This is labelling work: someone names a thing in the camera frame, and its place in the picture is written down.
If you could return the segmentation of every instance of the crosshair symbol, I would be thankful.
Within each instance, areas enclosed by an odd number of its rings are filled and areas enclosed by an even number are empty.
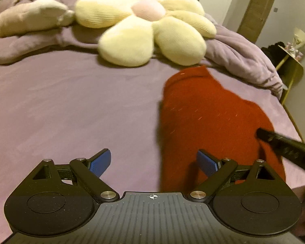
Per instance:
[[[153,199],[153,200],[155,200],[157,197],[160,197],[160,196],[157,196],[157,195],[150,195],[150,196],[148,196],[149,198],[151,198],[151,199]]]

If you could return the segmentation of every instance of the triangular cutout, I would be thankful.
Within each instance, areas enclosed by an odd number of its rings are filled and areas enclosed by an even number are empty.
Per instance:
[[[34,176],[33,180],[40,180],[40,179],[50,179],[51,173],[50,168],[47,165],[44,165],[39,172]]]
[[[264,166],[261,166],[259,168],[258,175],[256,178],[262,180],[274,180],[272,175],[267,171],[267,169]]]

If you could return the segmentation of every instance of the red cloth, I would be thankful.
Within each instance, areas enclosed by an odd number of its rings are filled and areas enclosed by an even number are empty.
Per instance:
[[[225,90],[205,66],[175,74],[166,82],[160,112],[161,191],[188,193],[205,181],[196,164],[199,149],[238,164],[266,160],[285,180],[281,159],[256,138],[259,127],[273,131],[257,104]]]

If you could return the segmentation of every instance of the blue gripper pad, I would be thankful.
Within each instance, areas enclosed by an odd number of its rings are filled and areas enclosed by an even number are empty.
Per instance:
[[[198,151],[196,161],[199,168],[205,173],[205,175],[207,175],[207,177],[210,177],[219,170],[217,162],[210,159],[208,155],[204,154],[202,151]]]
[[[98,178],[106,171],[111,164],[111,152],[106,150],[90,163],[89,170]]]

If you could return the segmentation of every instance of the plush toy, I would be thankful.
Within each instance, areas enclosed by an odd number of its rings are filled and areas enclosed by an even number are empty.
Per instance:
[[[90,28],[111,27],[98,42],[105,60],[136,67],[153,55],[154,42],[174,63],[190,66],[206,53],[203,39],[214,38],[215,26],[197,0],[78,0],[76,20]]]
[[[74,21],[74,12],[55,0],[36,0],[13,6],[0,14],[0,38],[23,35],[68,26]]]

